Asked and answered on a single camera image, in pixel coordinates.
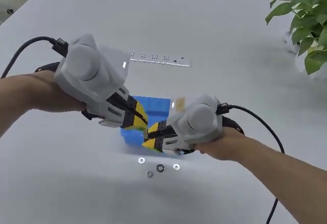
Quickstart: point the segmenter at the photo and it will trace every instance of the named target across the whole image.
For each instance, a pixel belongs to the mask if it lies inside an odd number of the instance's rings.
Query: sticker label
[[[176,99],[176,112],[180,113],[185,110],[185,97]]]

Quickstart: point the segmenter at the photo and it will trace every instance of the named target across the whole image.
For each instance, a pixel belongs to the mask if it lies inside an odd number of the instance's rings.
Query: blue plastic box
[[[149,127],[154,123],[166,120],[169,114],[170,99],[152,98],[133,96],[138,102],[142,104],[145,112],[149,116]],[[143,132],[138,130],[121,129],[121,135],[127,144],[133,146],[142,146]]]

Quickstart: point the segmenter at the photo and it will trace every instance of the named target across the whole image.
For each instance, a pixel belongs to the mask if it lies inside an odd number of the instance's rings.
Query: power strip
[[[141,53],[141,52],[130,52],[129,53],[132,61],[145,62],[145,63],[156,63],[156,64],[169,64],[183,67],[190,67],[190,61],[182,56],[173,55],[161,55],[154,53]]]

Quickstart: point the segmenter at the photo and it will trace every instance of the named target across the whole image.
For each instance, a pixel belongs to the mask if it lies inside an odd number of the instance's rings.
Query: black cable
[[[261,117],[259,117],[257,114],[253,113],[249,109],[246,109],[246,108],[238,106],[238,105],[227,105],[226,107],[227,107],[227,110],[230,110],[230,109],[234,108],[234,109],[245,111],[246,113],[248,113],[248,114],[252,115],[253,117],[255,117],[256,119],[258,119],[269,130],[269,132],[272,134],[272,136],[275,138],[275,140],[277,141],[278,146],[279,146],[279,148],[281,150],[281,153],[285,154],[284,147],[283,147],[280,139],[278,138],[276,133],[272,130],[272,128]],[[274,201],[274,204],[272,205],[272,208],[271,208],[271,211],[270,211],[269,216],[267,218],[266,224],[270,223],[272,215],[274,214],[274,212],[276,210],[277,204],[278,204],[278,199],[276,198],[275,201]]]
[[[9,73],[11,67],[13,66],[13,64],[15,63],[16,59],[19,57],[19,55],[22,53],[22,51],[27,48],[29,45],[37,42],[37,41],[49,41],[52,45],[55,45],[57,40],[51,38],[51,37],[47,37],[47,36],[39,36],[39,37],[35,37],[32,38],[31,40],[28,40],[27,42],[25,42],[18,50],[17,52],[14,54],[14,56],[11,58],[9,64],[7,65],[5,71],[2,73],[1,78],[5,78],[7,76],[7,74]]]

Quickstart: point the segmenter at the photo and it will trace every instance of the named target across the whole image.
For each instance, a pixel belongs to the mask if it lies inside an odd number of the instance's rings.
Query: white tabletop
[[[0,27],[0,69],[40,35],[69,41],[89,32],[122,50],[181,54],[190,68],[133,62],[131,94],[216,95],[262,116],[287,153],[327,168],[327,86],[297,72],[283,49],[290,18],[266,26],[269,10],[268,0],[29,0]],[[36,43],[10,74],[59,60],[48,43]],[[277,148],[249,115],[230,117]],[[28,112],[1,139],[0,222],[265,223],[274,198],[238,164],[196,153],[178,160],[142,154],[140,165],[119,133],[79,113]],[[166,170],[146,178],[158,163]],[[295,220],[279,205],[272,223]]]

